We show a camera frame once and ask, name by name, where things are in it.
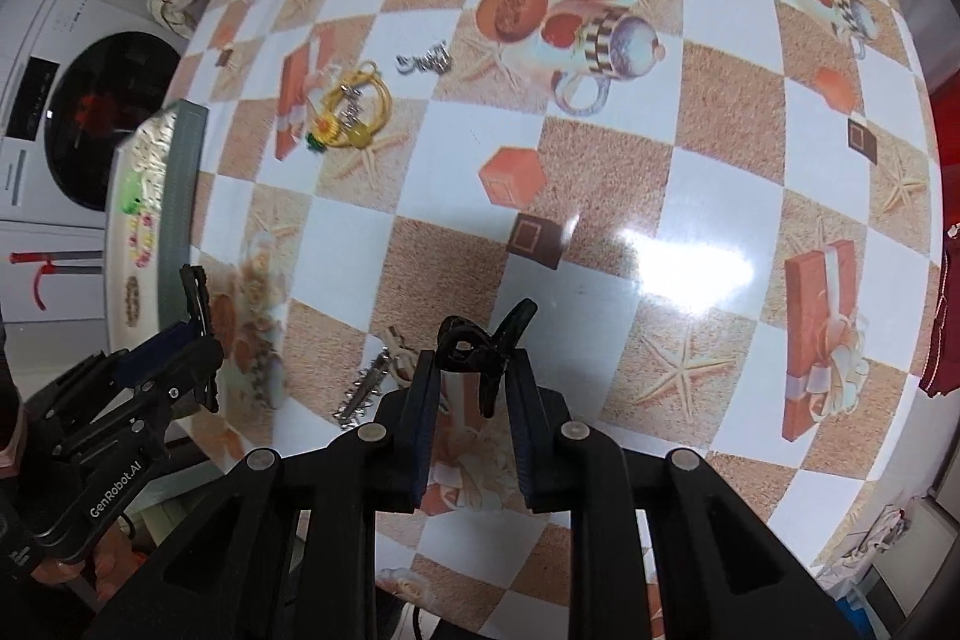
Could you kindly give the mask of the black claw hair clip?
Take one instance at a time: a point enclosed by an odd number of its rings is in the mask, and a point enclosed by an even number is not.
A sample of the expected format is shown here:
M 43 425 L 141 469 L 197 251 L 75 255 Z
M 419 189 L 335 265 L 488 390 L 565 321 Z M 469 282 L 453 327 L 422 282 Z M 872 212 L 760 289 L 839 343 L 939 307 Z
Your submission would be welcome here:
M 532 299 L 521 299 L 493 333 L 459 315 L 446 317 L 439 326 L 436 347 L 439 370 L 477 375 L 478 411 L 485 419 L 494 415 L 501 378 L 537 310 L 539 307 Z

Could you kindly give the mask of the grey jewelry tray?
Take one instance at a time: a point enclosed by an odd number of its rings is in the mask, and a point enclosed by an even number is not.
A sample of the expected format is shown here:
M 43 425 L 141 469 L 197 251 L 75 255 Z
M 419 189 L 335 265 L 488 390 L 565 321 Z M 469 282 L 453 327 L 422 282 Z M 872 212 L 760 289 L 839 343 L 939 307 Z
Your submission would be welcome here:
M 187 317 L 179 269 L 190 262 L 190 226 L 206 127 L 206 108 L 184 99 L 164 109 L 176 128 L 164 172 L 142 172 L 148 208 L 139 216 L 119 209 L 119 188 L 132 169 L 132 135 L 112 159 L 104 226 L 104 307 L 107 346 L 139 346 Z

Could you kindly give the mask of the silver alligator hair clip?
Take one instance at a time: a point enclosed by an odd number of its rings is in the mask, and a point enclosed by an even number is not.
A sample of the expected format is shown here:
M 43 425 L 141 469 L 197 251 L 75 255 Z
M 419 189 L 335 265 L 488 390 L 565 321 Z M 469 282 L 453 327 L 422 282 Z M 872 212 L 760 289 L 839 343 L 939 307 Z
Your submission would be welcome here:
M 415 351 L 395 326 L 389 326 L 382 335 L 381 351 L 359 372 L 335 409 L 335 422 L 342 429 L 363 424 L 384 395 L 384 385 L 393 383 L 395 388 L 407 388 L 412 383 L 415 367 Z

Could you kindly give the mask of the green plastic bangle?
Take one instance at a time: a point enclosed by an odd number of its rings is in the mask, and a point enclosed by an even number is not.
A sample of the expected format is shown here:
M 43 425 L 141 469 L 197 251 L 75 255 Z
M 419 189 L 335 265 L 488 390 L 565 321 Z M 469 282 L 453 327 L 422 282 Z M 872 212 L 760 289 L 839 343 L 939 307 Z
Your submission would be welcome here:
M 148 203 L 143 186 L 143 174 L 137 170 L 130 170 L 124 175 L 119 188 L 119 209 L 127 216 L 139 216 Z

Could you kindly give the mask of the cream polka dot scrunchie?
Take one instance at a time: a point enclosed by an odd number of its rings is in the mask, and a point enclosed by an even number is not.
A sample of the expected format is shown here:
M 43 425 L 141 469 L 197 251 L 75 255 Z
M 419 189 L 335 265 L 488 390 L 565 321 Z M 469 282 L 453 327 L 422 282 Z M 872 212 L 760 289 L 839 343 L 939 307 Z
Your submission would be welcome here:
M 149 117 L 133 133 L 130 156 L 137 172 L 164 172 L 176 128 L 176 113 L 163 110 Z

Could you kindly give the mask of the white washing machine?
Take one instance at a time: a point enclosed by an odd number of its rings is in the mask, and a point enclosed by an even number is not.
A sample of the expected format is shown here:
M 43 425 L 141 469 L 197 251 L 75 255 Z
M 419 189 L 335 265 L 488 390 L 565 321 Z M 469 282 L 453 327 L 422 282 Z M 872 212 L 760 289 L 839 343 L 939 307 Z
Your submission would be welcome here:
M 182 39 L 101 0 L 2 0 L 2 218 L 104 224 L 114 151 L 164 103 Z

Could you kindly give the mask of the red handled tool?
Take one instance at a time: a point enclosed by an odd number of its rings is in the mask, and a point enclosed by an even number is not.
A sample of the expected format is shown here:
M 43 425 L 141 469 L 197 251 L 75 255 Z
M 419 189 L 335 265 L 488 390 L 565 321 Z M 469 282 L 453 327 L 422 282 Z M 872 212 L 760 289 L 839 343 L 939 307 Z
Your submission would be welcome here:
M 52 252 L 11 252 L 12 265 L 34 265 L 32 300 L 46 312 L 43 281 L 49 276 L 98 276 L 103 273 L 103 250 L 52 250 Z

